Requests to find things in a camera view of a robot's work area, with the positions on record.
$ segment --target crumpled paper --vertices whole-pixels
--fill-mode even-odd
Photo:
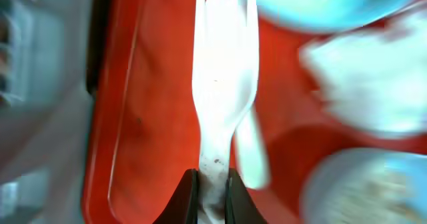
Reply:
[[[423,132],[427,121],[427,1],[367,28],[312,41],[304,67],[317,79],[326,111],[384,139]]]

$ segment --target red surface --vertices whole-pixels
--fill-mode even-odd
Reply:
[[[152,223],[184,171],[197,167],[194,1],[114,0],[82,199],[86,223]],[[298,47],[311,38],[260,21],[256,109],[273,182],[251,194],[269,223],[299,222],[302,184],[333,152],[368,146],[427,153],[426,137],[379,141],[322,113],[298,63]]]

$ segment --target light blue bowl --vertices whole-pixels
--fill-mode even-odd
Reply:
[[[362,27],[414,0],[257,0],[260,14],[307,33],[335,33]]]

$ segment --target orange surface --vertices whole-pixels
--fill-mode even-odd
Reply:
[[[82,199],[87,223],[152,223],[184,171],[197,167],[194,1],[114,0]],[[298,63],[298,47],[311,38],[260,20],[256,109],[273,182],[251,194],[269,223],[300,222],[302,184],[335,151],[371,146],[427,153],[425,136],[379,141],[322,113],[311,94],[316,86]]]

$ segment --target white utensil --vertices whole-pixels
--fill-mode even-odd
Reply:
[[[270,166],[255,107],[236,129],[235,149],[240,176],[246,187],[261,189],[270,183]]]
[[[231,139],[256,96],[258,12],[248,0],[196,0],[193,101],[199,119],[199,202],[209,221],[223,221]]]

